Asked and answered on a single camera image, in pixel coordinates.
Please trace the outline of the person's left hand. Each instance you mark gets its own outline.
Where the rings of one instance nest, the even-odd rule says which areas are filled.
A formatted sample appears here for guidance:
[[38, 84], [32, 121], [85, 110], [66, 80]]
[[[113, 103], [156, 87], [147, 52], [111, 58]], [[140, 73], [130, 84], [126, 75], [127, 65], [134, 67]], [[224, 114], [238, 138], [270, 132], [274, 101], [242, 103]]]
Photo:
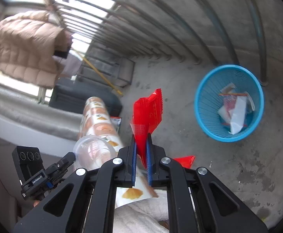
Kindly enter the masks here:
[[33, 206], [36, 207], [39, 203], [40, 203], [39, 200], [35, 200], [34, 203], [33, 203]]

